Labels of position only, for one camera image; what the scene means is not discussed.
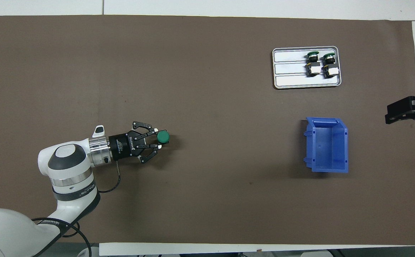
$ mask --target blue plastic bin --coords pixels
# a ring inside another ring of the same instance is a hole
[[[349,172],[349,135],[341,119],[307,117],[304,161],[313,172]]]

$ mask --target black band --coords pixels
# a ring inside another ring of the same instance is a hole
[[[108,139],[114,161],[131,156],[128,134],[123,133],[114,135],[110,136]]]
[[[95,188],[96,184],[95,184],[95,180],[93,180],[88,186],[84,187],[81,190],[78,190],[76,192],[72,192],[72,193],[57,193],[54,191],[54,187],[52,188],[52,192],[54,193],[54,197],[57,200],[60,201],[71,201],[71,200],[76,200],[79,199],[85,195],[87,195],[90,191],[92,191]]]
[[[67,232],[68,231],[68,229],[69,229],[69,227],[67,226],[67,225],[65,225],[65,224],[63,224],[63,223],[60,223],[60,222],[58,222],[58,221],[41,221],[40,223],[38,223],[38,224],[51,224],[51,225],[54,225],[54,226],[56,226],[56,227],[58,227],[59,229],[60,229],[60,231],[61,231],[61,234],[63,235],[65,232]]]

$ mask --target silver tray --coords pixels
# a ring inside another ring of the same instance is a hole
[[[307,76],[307,53],[311,51],[320,52],[318,62],[322,65],[323,55],[334,52],[339,75],[325,78],[322,72],[314,77]],[[272,63],[277,89],[339,86],[342,81],[339,50],[335,46],[276,48],[272,51]]]

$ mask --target green push button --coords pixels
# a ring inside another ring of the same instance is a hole
[[[330,57],[330,56],[334,56],[335,55],[335,53],[334,52],[330,52],[329,54],[325,54],[325,55],[323,55],[323,58],[328,58],[328,57]]]
[[[157,140],[160,143],[168,143],[170,141],[170,134],[165,130],[159,131],[157,134]]]

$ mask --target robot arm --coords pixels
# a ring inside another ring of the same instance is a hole
[[[147,132],[136,131],[138,127]],[[152,135],[157,135],[158,142],[147,144],[146,138]],[[41,174],[51,179],[57,209],[48,216],[52,221],[43,220],[38,224],[21,213],[0,209],[0,256],[40,255],[69,229],[56,220],[73,225],[98,205],[100,193],[92,168],[131,156],[146,163],[166,143],[169,143],[166,130],[159,131],[152,125],[135,121],[127,133],[106,137],[103,125],[99,125],[91,138],[41,150],[38,167]],[[146,148],[152,148],[152,153],[141,156]]]

